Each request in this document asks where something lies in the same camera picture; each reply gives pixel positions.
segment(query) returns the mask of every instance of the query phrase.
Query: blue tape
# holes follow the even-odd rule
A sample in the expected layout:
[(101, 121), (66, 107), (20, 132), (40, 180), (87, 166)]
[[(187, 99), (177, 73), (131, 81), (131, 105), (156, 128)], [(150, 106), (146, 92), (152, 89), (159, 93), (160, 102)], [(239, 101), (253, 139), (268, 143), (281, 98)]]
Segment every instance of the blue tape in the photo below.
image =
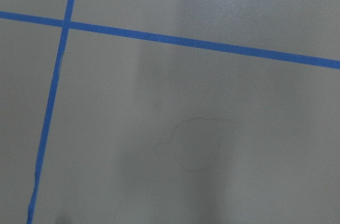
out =
[(9, 13), (0, 11), (0, 18), (14, 20), (14, 21), (24, 21), (36, 24), (43, 24), (48, 26), (61, 27), (63, 21), (58, 19), (51, 19), (45, 17), (38, 17), (33, 15), (25, 15), (20, 13)]
[(340, 61), (319, 57), (304, 56), (292, 53), (283, 53), (280, 51), (264, 50), (251, 47), (243, 47), (237, 45), (220, 44), (217, 42), (209, 42), (202, 40), (195, 40), (190, 38), (173, 37), (167, 35), (160, 35), (154, 33), (147, 33), (142, 31), (112, 28), (100, 25), (87, 24), (82, 22), (71, 22), (71, 29), (84, 30), (120, 37), (129, 37), (134, 39), (141, 39), (147, 41), (164, 42), (172, 45), (182, 45), (194, 48), (201, 48), (207, 50), (223, 51), (226, 53), (241, 54), (253, 57), (269, 58), (278, 61), (287, 61), (300, 64), (307, 64), (313, 66), (322, 66), (328, 68), (340, 69)]
[(31, 201), (28, 206), (27, 224), (32, 224), (32, 221), (33, 221), (34, 210), (35, 210), (36, 200), (37, 200), (37, 195), (38, 195), (41, 169), (43, 167), (43, 162), (44, 162), (48, 131), (49, 131), (50, 122), (52, 118), (55, 96), (56, 96), (57, 88), (58, 88), (60, 66), (61, 66), (64, 51), (65, 51), (65, 47), (66, 47), (67, 36), (69, 34), (73, 5), (74, 5), (74, 0), (67, 0), (64, 20), (62, 21), (62, 33), (60, 36), (56, 62), (54, 65), (52, 82), (51, 82), (51, 86), (49, 89), (44, 124), (42, 126), (42, 131), (41, 131), (38, 155), (37, 155), (37, 160), (36, 160), (35, 184), (34, 184)]

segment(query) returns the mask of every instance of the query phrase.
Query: gray floor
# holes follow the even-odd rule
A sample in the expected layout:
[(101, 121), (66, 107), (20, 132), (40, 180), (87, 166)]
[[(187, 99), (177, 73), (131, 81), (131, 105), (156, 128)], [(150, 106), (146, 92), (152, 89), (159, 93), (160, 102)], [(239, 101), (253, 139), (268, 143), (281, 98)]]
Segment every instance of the gray floor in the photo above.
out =
[[(0, 11), (60, 19), (65, 3)], [(75, 0), (72, 20), (340, 59), (339, 11), (339, 0)], [(24, 223), (61, 30), (0, 26), (0, 218)], [(71, 30), (34, 223), (339, 223), (339, 76)]]

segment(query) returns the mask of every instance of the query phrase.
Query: blue painter's tape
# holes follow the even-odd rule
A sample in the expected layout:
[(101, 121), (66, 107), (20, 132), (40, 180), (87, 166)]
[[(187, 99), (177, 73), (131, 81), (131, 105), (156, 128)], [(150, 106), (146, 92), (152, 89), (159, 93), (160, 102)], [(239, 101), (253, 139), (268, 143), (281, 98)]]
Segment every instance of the blue painter's tape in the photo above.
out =
[(340, 69), (340, 61), (334, 59), (326, 59), (319, 57), (311, 57), (305, 55), (298, 55), (292, 53), (283, 53), (280, 51), (272, 51), (272, 50), (264, 50), (257, 49), (251, 47), (237, 46), (237, 45), (228, 45), (228, 44), (220, 44), (217, 42), (209, 42), (202, 40), (195, 40), (190, 38), (182, 38), (182, 37), (173, 37), (167, 35), (160, 35), (142, 31), (128, 30), (128, 29), (120, 29), (120, 28), (112, 28), (100, 25), (87, 24), (82, 22), (71, 22), (71, 29), (76, 30), (84, 30), (120, 37), (129, 37), (141, 40), (155, 41), (155, 42), (164, 42), (172, 45), (182, 45), (194, 48), (201, 48), (207, 50), (216, 50), (223, 51), (226, 53), (234, 53), (241, 54), (253, 57), (261, 57), (261, 58), (269, 58), (275, 59), (278, 61), (287, 61), (294, 62), (300, 64), (307, 64), (313, 66), (322, 66), (328, 68)]
[(14, 21), (24, 21), (48, 26), (61, 27), (63, 21), (46, 17), (38, 17), (33, 15), (25, 15), (20, 13), (9, 13), (0, 11), (0, 18)]
[(37, 195), (38, 195), (41, 169), (43, 167), (43, 162), (44, 162), (48, 131), (49, 131), (50, 122), (52, 118), (55, 96), (56, 96), (57, 88), (58, 88), (60, 66), (61, 66), (64, 51), (65, 51), (65, 47), (66, 47), (67, 36), (69, 34), (69, 26), (70, 26), (70, 21), (71, 21), (71, 16), (72, 16), (73, 5), (74, 5), (74, 0), (67, 0), (64, 20), (62, 21), (62, 33), (60, 36), (56, 62), (54, 65), (52, 82), (51, 82), (51, 86), (49, 89), (44, 124), (42, 126), (42, 131), (41, 131), (38, 155), (37, 155), (37, 160), (36, 160), (35, 184), (34, 184), (31, 201), (28, 206), (27, 224), (32, 224), (32, 221), (33, 221), (34, 210), (35, 210), (36, 200), (37, 200)]

